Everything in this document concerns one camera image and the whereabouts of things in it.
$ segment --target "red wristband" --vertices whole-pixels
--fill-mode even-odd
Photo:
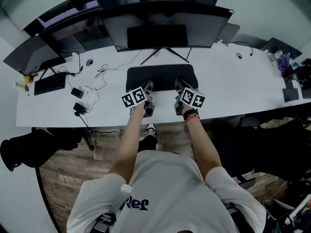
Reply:
[[[187,123],[190,119],[195,118],[195,117],[197,117],[197,118],[200,119],[199,115],[194,114],[194,115],[189,116],[189,117],[186,119],[186,123]]]

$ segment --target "hand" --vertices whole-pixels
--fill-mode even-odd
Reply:
[[[181,111],[184,114],[186,111],[192,110],[193,108],[189,107],[187,104],[183,103],[183,110]]]
[[[133,112],[138,112],[140,113],[142,116],[144,116],[146,114],[146,110],[145,110],[145,102],[140,103],[139,105],[136,105],[133,109]]]

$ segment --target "black monitor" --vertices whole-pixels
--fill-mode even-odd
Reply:
[[[34,36],[18,46],[4,61],[24,76],[65,63],[40,36]]]
[[[102,12],[117,51],[161,47],[211,48],[233,11],[183,1],[152,1]]]

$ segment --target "bracelet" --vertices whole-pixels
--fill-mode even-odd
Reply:
[[[189,117],[186,119],[186,123],[187,123],[190,119],[195,118],[195,117],[197,117],[197,118],[200,119],[200,116],[199,116],[198,114],[194,114],[194,115],[189,116]]]
[[[183,117],[184,117],[184,120],[186,121],[186,119],[192,115],[198,115],[198,111],[195,110],[195,109],[191,109],[191,110],[188,110],[184,113]]]

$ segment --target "keyboard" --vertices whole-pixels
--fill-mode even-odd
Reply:
[[[57,73],[53,76],[35,82],[35,96],[43,93],[64,89],[66,73]]]
[[[284,100],[285,102],[290,102],[299,99],[298,89],[297,88],[286,88],[283,89]]]

